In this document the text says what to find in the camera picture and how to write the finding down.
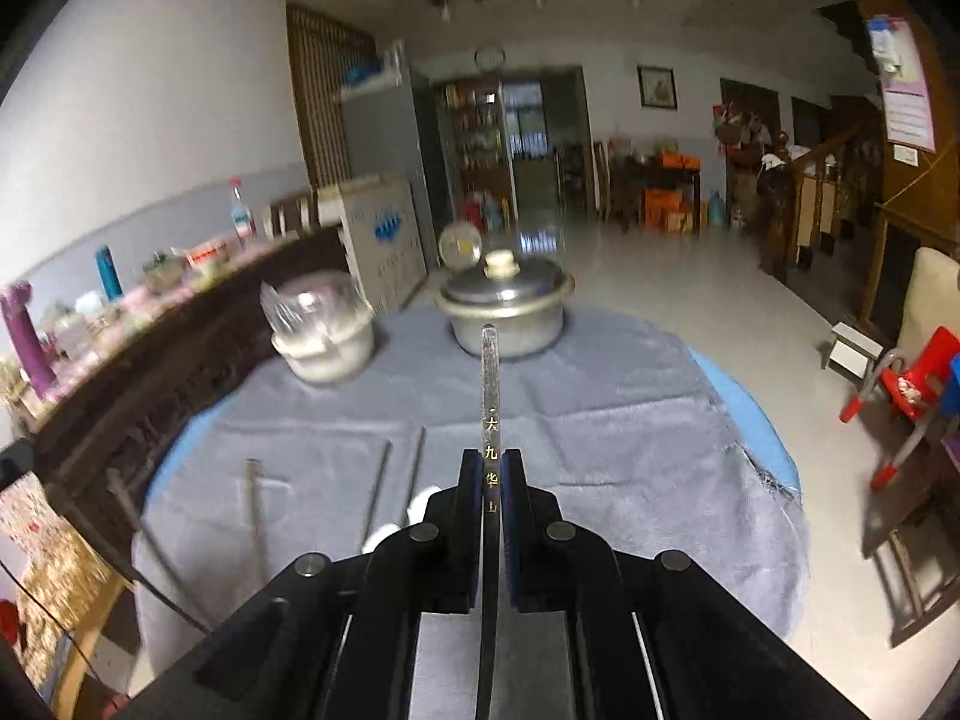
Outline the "white step stool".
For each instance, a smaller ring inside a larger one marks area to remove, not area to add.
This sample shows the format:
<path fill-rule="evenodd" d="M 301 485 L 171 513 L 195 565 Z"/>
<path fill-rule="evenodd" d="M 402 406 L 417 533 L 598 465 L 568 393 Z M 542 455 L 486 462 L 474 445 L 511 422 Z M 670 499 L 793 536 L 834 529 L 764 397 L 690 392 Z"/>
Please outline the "white step stool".
<path fill-rule="evenodd" d="M 830 332 L 823 369 L 838 372 L 852 383 L 864 382 L 884 354 L 884 346 L 846 322 L 833 323 Z"/>

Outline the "wall calendar poster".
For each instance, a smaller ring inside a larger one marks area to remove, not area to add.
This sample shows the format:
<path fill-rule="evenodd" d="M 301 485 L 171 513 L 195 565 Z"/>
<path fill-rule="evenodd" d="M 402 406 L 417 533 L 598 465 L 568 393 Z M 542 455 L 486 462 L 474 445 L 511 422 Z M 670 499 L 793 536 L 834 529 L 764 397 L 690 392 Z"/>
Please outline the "wall calendar poster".
<path fill-rule="evenodd" d="M 935 150 L 928 83 L 910 23 L 877 15 L 867 21 L 884 101 L 887 138 L 910 148 Z"/>

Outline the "round wall clock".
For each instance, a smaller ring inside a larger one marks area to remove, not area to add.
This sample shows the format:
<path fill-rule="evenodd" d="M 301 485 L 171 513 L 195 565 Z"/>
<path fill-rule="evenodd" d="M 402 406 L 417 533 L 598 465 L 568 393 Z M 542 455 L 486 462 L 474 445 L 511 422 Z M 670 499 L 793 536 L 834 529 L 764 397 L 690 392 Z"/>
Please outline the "round wall clock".
<path fill-rule="evenodd" d="M 498 44 L 483 44 L 473 53 L 473 63 L 482 73 L 500 70 L 506 63 L 506 51 Z"/>

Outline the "purple thermos bottle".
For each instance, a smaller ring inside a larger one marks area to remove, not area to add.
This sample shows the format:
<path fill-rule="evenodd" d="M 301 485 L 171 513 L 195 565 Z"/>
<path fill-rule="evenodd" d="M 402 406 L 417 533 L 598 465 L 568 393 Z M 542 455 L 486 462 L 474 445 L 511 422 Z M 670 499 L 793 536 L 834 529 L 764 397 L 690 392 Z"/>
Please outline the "purple thermos bottle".
<path fill-rule="evenodd" d="M 39 398 L 46 398 L 57 382 L 57 377 L 29 315 L 28 304 L 31 296 L 31 284 L 27 281 L 17 281 L 5 286 L 2 289 L 2 316 L 29 383 Z"/>

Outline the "white chest freezer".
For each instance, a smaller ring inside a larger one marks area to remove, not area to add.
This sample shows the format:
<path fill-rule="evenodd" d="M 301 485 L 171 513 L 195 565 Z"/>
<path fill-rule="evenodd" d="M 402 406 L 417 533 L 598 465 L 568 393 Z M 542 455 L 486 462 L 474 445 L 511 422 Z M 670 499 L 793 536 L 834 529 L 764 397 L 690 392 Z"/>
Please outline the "white chest freezer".
<path fill-rule="evenodd" d="M 348 268 L 378 314 L 404 309 L 427 279 L 410 184 L 398 174 L 374 174 L 316 192 L 317 217 L 340 227 Z"/>

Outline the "white ceramic spoon right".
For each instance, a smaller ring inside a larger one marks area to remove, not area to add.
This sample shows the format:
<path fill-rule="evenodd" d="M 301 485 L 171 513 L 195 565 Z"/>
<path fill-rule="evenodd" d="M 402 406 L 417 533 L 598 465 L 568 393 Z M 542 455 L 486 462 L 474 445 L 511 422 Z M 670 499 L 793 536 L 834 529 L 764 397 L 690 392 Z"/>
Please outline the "white ceramic spoon right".
<path fill-rule="evenodd" d="M 416 493 L 416 495 L 412 497 L 409 507 L 407 507 L 407 518 L 409 519 L 410 525 L 416 525 L 425 520 L 428 502 L 430 502 L 430 499 L 436 493 L 439 493 L 438 486 L 428 486 L 428 488 L 421 489 L 420 493 Z"/>

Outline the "dark chopstick pair right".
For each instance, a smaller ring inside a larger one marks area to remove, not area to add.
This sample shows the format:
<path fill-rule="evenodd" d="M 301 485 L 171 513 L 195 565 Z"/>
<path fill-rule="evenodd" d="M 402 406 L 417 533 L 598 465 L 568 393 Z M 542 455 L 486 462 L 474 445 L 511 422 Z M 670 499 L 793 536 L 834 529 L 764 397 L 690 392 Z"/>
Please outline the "dark chopstick pair right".
<path fill-rule="evenodd" d="M 418 427 L 416 433 L 415 447 L 413 447 L 412 465 L 410 465 L 409 486 L 407 486 L 407 497 L 405 497 L 405 525 L 413 523 L 413 500 L 416 496 L 416 485 L 418 484 L 418 475 L 420 475 L 421 457 L 423 457 L 423 447 L 427 440 L 427 428 Z"/>

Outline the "white ceramic spoon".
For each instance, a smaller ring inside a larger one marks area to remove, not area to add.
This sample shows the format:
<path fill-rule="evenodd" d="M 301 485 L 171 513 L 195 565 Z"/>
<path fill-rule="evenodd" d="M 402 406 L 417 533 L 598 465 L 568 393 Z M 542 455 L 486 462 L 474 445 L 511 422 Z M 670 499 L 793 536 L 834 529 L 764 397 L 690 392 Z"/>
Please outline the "white ceramic spoon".
<path fill-rule="evenodd" d="M 416 493 L 416 495 L 412 497 L 409 507 L 407 507 L 407 518 L 409 519 L 410 525 L 416 525 L 425 520 L 428 502 L 430 502 L 430 499 L 436 493 L 439 493 L 438 486 L 428 486 L 428 488 L 421 489 L 420 493 Z"/>
<path fill-rule="evenodd" d="M 376 528 L 373 533 L 364 540 L 364 543 L 361 544 L 361 552 L 363 554 L 371 554 L 377 550 L 377 546 L 386 541 L 387 538 L 391 538 L 392 535 L 400 532 L 400 527 L 397 523 L 386 523 L 386 525 L 381 525 L 381 527 Z"/>

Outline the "aluminium pot with lid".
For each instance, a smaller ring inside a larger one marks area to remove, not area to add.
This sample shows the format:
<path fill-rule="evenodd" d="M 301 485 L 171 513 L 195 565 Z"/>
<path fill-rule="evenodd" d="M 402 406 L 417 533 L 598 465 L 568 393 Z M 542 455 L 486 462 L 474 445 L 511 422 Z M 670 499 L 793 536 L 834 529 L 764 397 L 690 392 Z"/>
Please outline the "aluminium pot with lid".
<path fill-rule="evenodd" d="M 464 351 L 480 356 L 483 327 L 493 325 L 500 358 L 514 359 L 540 353 L 560 338 L 573 291 L 574 278 L 553 260 L 496 249 L 450 277 L 436 304 Z"/>

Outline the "red plastic chair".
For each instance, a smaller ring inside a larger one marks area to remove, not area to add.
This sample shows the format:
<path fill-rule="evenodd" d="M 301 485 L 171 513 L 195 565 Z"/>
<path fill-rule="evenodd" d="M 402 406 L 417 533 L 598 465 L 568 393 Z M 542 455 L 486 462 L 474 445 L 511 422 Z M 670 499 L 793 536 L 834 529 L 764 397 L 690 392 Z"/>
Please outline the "red plastic chair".
<path fill-rule="evenodd" d="M 913 425 L 900 449 L 885 458 L 874 473 L 869 483 L 874 493 L 898 475 L 938 419 L 950 421 L 958 415 L 957 371 L 958 337 L 940 325 L 911 364 L 907 363 L 903 349 L 889 349 L 844 405 L 839 421 L 850 422 L 861 411 L 872 390 L 880 387 L 889 395 L 892 413 L 907 418 Z"/>

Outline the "grey table cloth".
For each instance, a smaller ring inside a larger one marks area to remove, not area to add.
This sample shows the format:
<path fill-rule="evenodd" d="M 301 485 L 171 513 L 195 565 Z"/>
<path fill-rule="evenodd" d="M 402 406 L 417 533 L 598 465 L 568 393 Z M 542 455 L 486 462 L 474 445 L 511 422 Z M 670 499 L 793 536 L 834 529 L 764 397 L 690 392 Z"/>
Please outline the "grey table cloth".
<path fill-rule="evenodd" d="M 374 530 L 405 525 L 416 492 L 447 488 L 480 442 L 480 364 L 429 307 L 384 319 L 370 364 L 309 385 L 279 359 L 192 418 L 146 496 L 145 523 L 212 621 L 258 588 L 244 465 L 260 461 L 268 573 L 320 551 L 361 550 L 382 445 L 392 440 Z M 501 367 L 501 434 L 530 483 L 617 550 L 682 550 L 768 628 L 793 632 L 809 582 L 799 473 L 747 390 L 672 333 L 636 317 L 573 309 L 537 355 Z M 145 543 L 135 567 L 171 598 Z M 142 585 L 149 663 L 171 667 L 199 633 Z"/>

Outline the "white ceramic spoon left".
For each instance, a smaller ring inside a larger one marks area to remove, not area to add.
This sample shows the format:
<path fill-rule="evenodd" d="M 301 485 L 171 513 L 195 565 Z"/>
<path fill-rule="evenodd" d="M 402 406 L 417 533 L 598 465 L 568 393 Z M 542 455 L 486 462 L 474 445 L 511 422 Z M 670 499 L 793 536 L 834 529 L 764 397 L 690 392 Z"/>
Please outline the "white ceramic spoon left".
<path fill-rule="evenodd" d="M 361 544 L 361 552 L 363 554 L 371 554 L 377 550 L 377 546 L 386 541 L 387 538 L 391 538 L 392 535 L 400 532 L 400 527 L 397 523 L 386 523 L 386 525 L 381 525 L 381 527 L 376 528 L 373 533 L 364 540 L 364 543 Z"/>

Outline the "dark carved wooden sideboard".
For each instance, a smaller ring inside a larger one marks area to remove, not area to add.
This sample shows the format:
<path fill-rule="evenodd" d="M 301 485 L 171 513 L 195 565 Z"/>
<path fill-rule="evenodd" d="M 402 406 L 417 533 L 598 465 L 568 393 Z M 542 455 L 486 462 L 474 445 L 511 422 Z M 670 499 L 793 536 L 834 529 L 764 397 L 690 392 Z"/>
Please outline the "dark carved wooden sideboard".
<path fill-rule="evenodd" d="M 165 310 L 32 429 L 34 473 L 52 509 L 114 571 L 133 577 L 133 527 L 107 487 L 107 473 L 116 472 L 142 504 L 189 419 L 274 354 L 260 287 L 345 268 L 333 229 L 280 242 Z"/>

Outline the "teal thermos bottle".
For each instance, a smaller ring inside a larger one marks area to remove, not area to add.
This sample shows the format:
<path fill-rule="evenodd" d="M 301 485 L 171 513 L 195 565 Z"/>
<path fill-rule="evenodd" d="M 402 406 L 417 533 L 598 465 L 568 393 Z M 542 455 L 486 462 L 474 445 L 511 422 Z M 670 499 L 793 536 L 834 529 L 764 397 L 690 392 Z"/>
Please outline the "teal thermos bottle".
<path fill-rule="evenodd" d="M 103 285 L 104 295 L 108 301 L 115 301 L 119 299 L 124 290 L 121 285 L 121 278 L 119 278 L 119 273 L 117 273 L 116 264 L 112 258 L 112 252 L 110 252 L 107 245 L 101 245 L 96 252 L 94 252 L 94 261 L 96 262 L 96 268 L 98 268 L 99 280 Z"/>

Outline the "grey refrigerator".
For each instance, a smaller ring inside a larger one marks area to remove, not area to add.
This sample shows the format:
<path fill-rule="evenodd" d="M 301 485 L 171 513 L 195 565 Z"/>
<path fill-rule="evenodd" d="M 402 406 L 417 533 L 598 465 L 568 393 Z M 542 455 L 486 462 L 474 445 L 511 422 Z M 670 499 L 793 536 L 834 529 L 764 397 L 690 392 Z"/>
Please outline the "grey refrigerator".
<path fill-rule="evenodd" d="M 440 263 L 438 236 L 451 217 L 438 110 L 425 76 L 407 62 L 384 67 L 334 96 L 342 109 L 353 176 L 402 174 L 409 181 L 421 249 Z"/>

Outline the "framed wall picture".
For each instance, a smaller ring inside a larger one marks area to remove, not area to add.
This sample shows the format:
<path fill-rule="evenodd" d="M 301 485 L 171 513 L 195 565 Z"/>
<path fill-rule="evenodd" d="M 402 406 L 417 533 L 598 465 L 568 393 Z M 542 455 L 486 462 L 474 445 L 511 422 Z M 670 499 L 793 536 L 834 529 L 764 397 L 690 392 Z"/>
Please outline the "framed wall picture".
<path fill-rule="evenodd" d="M 677 90 L 672 68 L 641 65 L 638 68 L 638 83 L 641 106 L 663 110 L 677 109 Z"/>

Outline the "white pot with plastic bag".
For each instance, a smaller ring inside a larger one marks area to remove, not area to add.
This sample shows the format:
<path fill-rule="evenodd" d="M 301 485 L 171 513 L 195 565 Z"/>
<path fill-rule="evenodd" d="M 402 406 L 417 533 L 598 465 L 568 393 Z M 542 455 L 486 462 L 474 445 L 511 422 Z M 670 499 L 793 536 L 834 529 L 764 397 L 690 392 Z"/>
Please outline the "white pot with plastic bag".
<path fill-rule="evenodd" d="M 302 382 L 356 376 L 374 353 L 374 309 L 347 271 L 320 270 L 278 288 L 260 285 L 270 343 Z"/>

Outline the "clear plastic bottle red cap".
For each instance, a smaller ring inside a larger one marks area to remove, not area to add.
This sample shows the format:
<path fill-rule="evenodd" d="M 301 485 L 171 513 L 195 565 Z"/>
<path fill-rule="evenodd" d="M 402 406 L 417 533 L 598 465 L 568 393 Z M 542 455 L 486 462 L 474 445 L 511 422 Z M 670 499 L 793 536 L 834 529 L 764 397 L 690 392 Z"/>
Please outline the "clear plastic bottle red cap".
<path fill-rule="evenodd" d="M 229 190 L 231 190 L 231 223 L 235 228 L 236 238 L 241 241 L 242 245 L 245 245 L 256 237 L 256 220 L 254 220 L 251 208 L 245 204 L 242 198 L 241 179 L 233 177 L 229 181 Z"/>

